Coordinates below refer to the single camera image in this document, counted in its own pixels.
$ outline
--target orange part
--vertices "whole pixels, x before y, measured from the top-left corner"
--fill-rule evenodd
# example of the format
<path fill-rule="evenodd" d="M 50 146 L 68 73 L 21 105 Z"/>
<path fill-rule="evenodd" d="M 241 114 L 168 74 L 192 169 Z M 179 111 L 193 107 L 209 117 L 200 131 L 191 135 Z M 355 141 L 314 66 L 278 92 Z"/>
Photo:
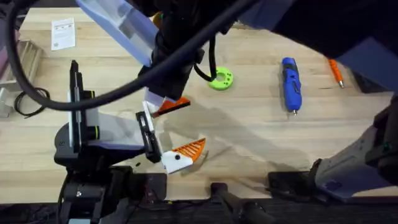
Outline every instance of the orange part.
<path fill-rule="evenodd" d="M 341 73 L 338 70 L 337 62 L 333 59 L 329 59 L 329 64 L 330 64 L 331 71 L 335 75 L 336 81 L 337 82 L 343 81 L 343 77 L 341 76 Z"/>
<path fill-rule="evenodd" d="M 175 102 L 175 103 L 173 103 L 173 102 L 171 102 L 171 101 L 169 101 L 169 100 L 165 100 L 164 102 L 163 102 L 163 104 L 162 104 L 162 106 L 159 108 L 159 110 L 157 110 L 153 115 L 152 115 L 152 117 L 158 117 L 158 116 L 160 116 L 161 114 L 162 114 L 162 112 L 163 111 L 165 111 L 165 110 L 170 110 L 170 109 L 172 109 L 172 108 L 174 108 L 174 107 L 176 107 L 176 106 L 180 106 L 180 105 L 183 105 L 183 104 L 189 104 L 191 101 L 190 100 L 188 100 L 187 98 L 185 98 L 185 97 L 181 97 L 179 100 L 177 100 L 177 102 Z"/>
<path fill-rule="evenodd" d="M 203 149 L 205 148 L 205 143 L 206 143 L 206 138 L 191 142 L 190 144 L 186 144 L 184 146 L 178 147 L 176 149 L 173 149 L 173 152 L 179 152 L 183 154 L 184 156 L 187 156 L 192 159 L 193 162 L 195 162 Z"/>

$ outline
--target small component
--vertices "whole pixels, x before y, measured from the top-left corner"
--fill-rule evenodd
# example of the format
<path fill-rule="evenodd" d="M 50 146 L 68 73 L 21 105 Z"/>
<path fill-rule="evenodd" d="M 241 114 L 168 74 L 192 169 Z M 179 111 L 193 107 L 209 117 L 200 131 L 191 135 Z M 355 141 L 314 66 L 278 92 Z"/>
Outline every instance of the small component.
<path fill-rule="evenodd" d="M 296 116 L 302 104 L 299 70 L 295 60 L 289 57 L 282 60 L 282 66 L 286 108 Z"/>
<path fill-rule="evenodd" d="M 214 90 L 226 90 L 234 81 L 234 74 L 224 67 L 217 67 L 217 78 L 209 82 L 209 86 Z"/>

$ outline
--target green ring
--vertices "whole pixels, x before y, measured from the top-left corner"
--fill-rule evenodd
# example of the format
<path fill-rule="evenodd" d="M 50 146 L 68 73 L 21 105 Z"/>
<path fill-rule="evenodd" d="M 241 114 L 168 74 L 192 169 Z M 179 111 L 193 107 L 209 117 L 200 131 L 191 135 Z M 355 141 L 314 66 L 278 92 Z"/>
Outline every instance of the green ring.
<path fill-rule="evenodd" d="M 220 91 L 228 89 L 232 85 L 232 82 L 234 81 L 234 74 L 231 71 L 229 71 L 227 68 L 217 67 L 217 77 L 219 75 L 224 76 L 224 80 L 218 81 L 217 79 L 215 79 L 212 82 L 209 82 L 208 84 L 210 88 Z"/>

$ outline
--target black mount base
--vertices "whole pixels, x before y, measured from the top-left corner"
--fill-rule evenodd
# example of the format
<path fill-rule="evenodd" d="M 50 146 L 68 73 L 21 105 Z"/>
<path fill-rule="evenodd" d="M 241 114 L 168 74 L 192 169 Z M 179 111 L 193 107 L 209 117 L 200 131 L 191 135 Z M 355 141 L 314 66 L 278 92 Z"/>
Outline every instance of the black mount base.
<path fill-rule="evenodd" d="M 167 189 L 165 174 L 134 174 L 129 166 L 112 166 L 93 173 L 69 172 L 62 189 L 60 221 L 101 218 L 117 212 L 122 200 L 164 200 Z"/>

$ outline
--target orange gripper pad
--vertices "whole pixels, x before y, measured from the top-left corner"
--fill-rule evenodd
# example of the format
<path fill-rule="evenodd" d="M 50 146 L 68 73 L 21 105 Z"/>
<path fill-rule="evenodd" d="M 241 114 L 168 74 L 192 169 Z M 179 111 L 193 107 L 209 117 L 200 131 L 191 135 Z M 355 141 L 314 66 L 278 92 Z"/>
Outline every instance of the orange gripper pad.
<path fill-rule="evenodd" d="M 165 100 L 162 106 L 155 113 L 152 114 L 153 118 L 156 118 L 162 114 L 166 114 L 168 112 L 189 106 L 191 101 L 185 97 L 181 97 L 177 102 L 173 103 L 169 100 Z"/>
<path fill-rule="evenodd" d="M 193 162 L 195 162 L 199 158 L 201 152 L 203 151 L 203 148 L 205 148 L 205 143 L 206 143 L 206 138 L 203 138 L 191 142 L 190 144 L 186 144 L 184 146 L 173 149 L 172 151 L 179 152 L 184 156 L 188 156 L 192 159 Z"/>

